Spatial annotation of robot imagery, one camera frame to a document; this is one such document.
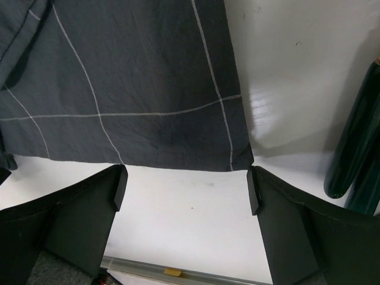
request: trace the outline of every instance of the checkered cloth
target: checkered cloth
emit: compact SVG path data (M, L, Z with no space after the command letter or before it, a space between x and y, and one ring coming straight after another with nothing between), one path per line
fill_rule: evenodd
M0 0L0 130L23 156L253 162L222 0Z

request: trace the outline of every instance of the black object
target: black object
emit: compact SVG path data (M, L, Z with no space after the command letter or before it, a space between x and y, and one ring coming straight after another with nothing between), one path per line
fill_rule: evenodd
M22 156L248 169L224 1L1 0L0 133Z
M379 284L380 219L332 205L263 168L251 171L275 285Z
M342 197L380 132L380 58L369 68L325 178L325 192Z
M373 144L354 182L347 208L373 216L380 201L380 135Z
M39 199L0 211L0 283L25 284L41 251L98 273L128 174L111 166Z

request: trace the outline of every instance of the green object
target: green object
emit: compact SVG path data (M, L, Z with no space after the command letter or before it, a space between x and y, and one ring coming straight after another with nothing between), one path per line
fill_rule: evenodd
M380 58L369 68L325 178L325 192L342 197L354 181L380 130Z
M377 137L354 183L347 208L373 216L380 201L380 136Z

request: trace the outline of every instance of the white line on cloth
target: white line on cloth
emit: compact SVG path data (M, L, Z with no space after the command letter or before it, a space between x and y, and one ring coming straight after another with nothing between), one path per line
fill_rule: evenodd
M29 13L30 13L30 15L32 15L33 16L33 18L35 18L36 20L39 20L39 21L41 21L41 18L40 17L38 17L35 13L33 13L33 11L32 10L29 10Z
M216 79L215 79L215 75L214 75L213 66L212 66L212 64L211 64L210 55L208 54L206 38L205 38L205 36L204 36L204 32L203 32L203 28L202 28L202 24L201 24L200 17L199 17L199 15L198 15L197 6L195 5L195 0L191 0L191 4L192 4L192 8L193 8L193 10L194 10L195 18L197 19L199 32L201 33L201 38L202 38L202 42L203 42L203 47L204 47L204 50L205 50L205 53L206 53L206 58L207 58L207 62L208 62L208 67L209 67L209 69L210 69L211 77L212 77L212 79L213 79L213 83L214 83L215 91L216 91L216 93L217 93L217 95L218 95L218 98L219 98L219 102L220 102L220 106L221 106L221 111L223 112L224 123L226 124L228 140L229 140L229 142L230 142L230 168L231 168L231 171L233 171L233 167L232 167L233 145L232 145L232 139L231 139L231 134L230 134L230 128L228 127L226 111L224 110L223 100L221 99L221 95L220 95L220 92L219 92L219 88L218 88L218 85L217 85L217 83L216 83Z
M61 30L62 30L62 32L64 33L64 35L65 35L65 37L66 37L66 39L67 39L67 42L69 43L69 45L70 45L72 51L74 52L75 56L77 57L78 62L80 63L80 65L81 65L81 67L82 67L82 69L83 69L83 71L84 71L84 74L85 74L85 77L86 77L86 79L87 79L87 81L88 81L88 84L90 85L91 92L92 92L93 97L94 97L94 101L95 101L96 110L97 110L97 115L98 115L98 117L99 117L100 125L102 126L102 129L103 129L104 133L106 134L106 136L107 136L107 138L108 138L108 141L110 142L110 144L112 145L112 147L113 147L113 148L115 149L115 151L117 152L117 154L118 154L118 156L119 156L119 159L120 159L120 162L121 162L122 164L124 164L124 162L123 162L123 160L122 160L122 158L121 158L120 152L118 151L118 149L117 149L117 148L115 147L115 145L113 144L112 140L110 139L110 137L109 137L109 135L108 135L108 133L107 133L107 131L106 131L106 129L105 129L105 126L103 125L102 117L100 116L99 106L98 106L98 104L97 104L97 99L96 99L96 96L95 96L95 91L94 91L93 85L92 85L92 83L91 83L91 81L90 81L90 77L88 76L87 70L86 70L86 68L84 67L84 65L83 65L83 63L82 63L82 60L81 60L81 58L79 57L77 51L75 50L75 47L72 45L72 43L71 43L71 41L70 41L70 38L68 37L68 35L67 35L67 33L66 33L65 28L63 27L61 21L59 20L59 17L58 17L57 11L56 11L56 9L55 9L55 6L54 6L54 4L53 4L53 1L51 1L51 3L52 3L52 7L53 7L53 10L54 10L54 14L55 14L55 17L56 17L56 19L57 19L57 22L58 22L59 26L61 27Z
M238 99L241 98L241 95L235 95L235 96L229 96L226 98L223 98L223 100L232 100L232 99ZM160 113L160 112L153 112L153 113L102 113L100 116L102 117L113 117L113 116L127 116L127 117L132 117L132 116L173 116L173 115L180 115L180 114L185 114L185 113L190 113L194 111L201 110L203 108L212 106L214 104L219 103L219 100L213 101L211 103L202 105L200 107L195 107L192 109L187 109L187 110L181 110L181 111L176 111L176 112L168 112L168 113ZM42 119L42 118L93 118L93 117L98 117L98 114L89 114L89 115L35 115L32 116L32 118L35 119ZM5 119L0 119L1 122L8 122L8 121L21 121L21 120L28 120L31 119L31 117L19 117L19 118L5 118Z
M29 115L29 118L33 121L33 123L36 125L37 129L39 130L40 132L40 135L42 137L42 140L43 140L43 143L45 144L45 147L46 147L46 153L47 153L47 157L48 159L50 159L50 153L49 153L49 150L48 150L48 145L46 144L46 141L45 141L45 138L43 137L43 134L42 134L42 131L40 129L40 127L38 126L37 122L34 120L34 118L31 116L31 114L28 112L28 110L25 108L25 106L23 104L21 104L20 101L18 101L18 99L13 95L13 93L11 92L11 90L9 90L9 88L4 85L5 88L8 90L8 92L10 93L10 95L12 95L12 97L14 98L14 100L17 101L18 104L20 104L20 106L25 110L25 112Z

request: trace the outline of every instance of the green handle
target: green handle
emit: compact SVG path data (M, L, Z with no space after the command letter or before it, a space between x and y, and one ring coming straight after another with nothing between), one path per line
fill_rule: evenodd
M324 188L342 197L362 167L380 130L380 58L369 68L327 172Z
M380 201L380 135L371 148L359 175L354 182L353 195L347 208L371 215Z

